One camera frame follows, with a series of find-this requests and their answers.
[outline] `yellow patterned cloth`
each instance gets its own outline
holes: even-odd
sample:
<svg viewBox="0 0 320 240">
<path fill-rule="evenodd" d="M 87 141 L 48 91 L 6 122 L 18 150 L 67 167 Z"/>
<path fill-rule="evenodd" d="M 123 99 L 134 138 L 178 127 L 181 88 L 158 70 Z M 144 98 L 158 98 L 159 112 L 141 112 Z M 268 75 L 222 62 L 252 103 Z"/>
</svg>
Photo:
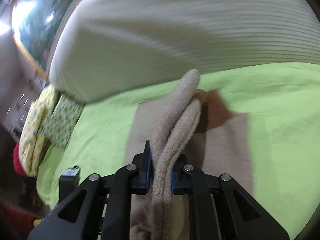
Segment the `yellow patterned cloth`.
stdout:
<svg viewBox="0 0 320 240">
<path fill-rule="evenodd" d="M 52 85 L 49 85 L 43 89 L 40 97 L 36 102 L 32 103 L 29 110 L 19 142 L 19 160 L 26 175 L 29 177 L 37 175 L 39 162 L 42 159 L 45 137 L 38 134 L 38 131 L 52 114 L 57 100 L 57 91 Z"/>
</svg>

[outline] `light green fabric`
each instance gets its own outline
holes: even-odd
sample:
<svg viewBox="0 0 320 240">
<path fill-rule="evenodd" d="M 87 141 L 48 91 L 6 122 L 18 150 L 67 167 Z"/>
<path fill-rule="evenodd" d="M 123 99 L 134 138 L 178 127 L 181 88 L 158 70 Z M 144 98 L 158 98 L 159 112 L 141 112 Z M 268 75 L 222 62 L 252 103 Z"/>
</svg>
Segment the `light green fabric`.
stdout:
<svg viewBox="0 0 320 240">
<path fill-rule="evenodd" d="M 40 165 L 41 198 L 55 205 L 59 176 L 68 167 L 79 165 L 82 180 L 120 168 L 138 104 L 164 96 L 176 83 L 86 106 L 65 152 L 51 147 Z M 320 201 L 320 66 L 278 63 L 205 74 L 199 88 L 218 88 L 230 109 L 251 113 L 254 197 L 293 239 Z"/>
<path fill-rule="evenodd" d="M 41 135 L 64 150 L 83 109 L 83 105 L 62 94 L 52 115 L 40 130 Z"/>
</svg>

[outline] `pink cushion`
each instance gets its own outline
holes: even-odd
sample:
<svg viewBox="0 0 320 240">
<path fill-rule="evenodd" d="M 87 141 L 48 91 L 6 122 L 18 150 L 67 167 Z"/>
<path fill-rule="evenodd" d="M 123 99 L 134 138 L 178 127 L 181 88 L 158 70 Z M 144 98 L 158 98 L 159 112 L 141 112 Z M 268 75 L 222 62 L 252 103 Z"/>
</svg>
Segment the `pink cushion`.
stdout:
<svg viewBox="0 0 320 240">
<path fill-rule="evenodd" d="M 21 163 L 19 161 L 19 143 L 13 150 L 13 168 L 14 171 L 20 176 L 26 176 L 25 171 L 23 170 Z"/>
</svg>

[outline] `striped white surface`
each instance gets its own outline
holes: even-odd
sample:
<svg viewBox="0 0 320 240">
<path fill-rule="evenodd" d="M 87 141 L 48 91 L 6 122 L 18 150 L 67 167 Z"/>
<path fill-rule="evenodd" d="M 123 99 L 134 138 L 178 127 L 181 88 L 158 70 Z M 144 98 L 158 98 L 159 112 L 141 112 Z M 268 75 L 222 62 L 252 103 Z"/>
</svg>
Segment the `striped white surface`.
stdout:
<svg viewBox="0 0 320 240">
<path fill-rule="evenodd" d="M 50 79 L 92 102 L 190 68 L 290 61 L 320 64 L 320 24 L 305 0 L 83 0 Z"/>
</svg>

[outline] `triangular cutout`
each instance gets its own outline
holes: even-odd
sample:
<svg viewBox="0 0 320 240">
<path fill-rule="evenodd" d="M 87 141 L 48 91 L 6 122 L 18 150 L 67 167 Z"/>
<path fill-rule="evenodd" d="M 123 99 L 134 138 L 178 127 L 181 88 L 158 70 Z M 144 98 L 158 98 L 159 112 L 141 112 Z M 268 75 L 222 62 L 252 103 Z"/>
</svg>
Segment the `triangular cutout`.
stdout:
<svg viewBox="0 0 320 240">
<path fill-rule="evenodd" d="M 260 217 L 258 210 L 256 210 L 254 206 L 252 206 L 238 190 L 234 190 L 233 195 L 235 196 L 241 217 L 244 222 L 249 222 Z"/>
<path fill-rule="evenodd" d="M 85 195 L 87 195 L 87 190 L 81 190 L 80 193 L 58 213 L 58 217 L 69 221 L 70 223 L 75 223 L 77 221 Z"/>
</svg>

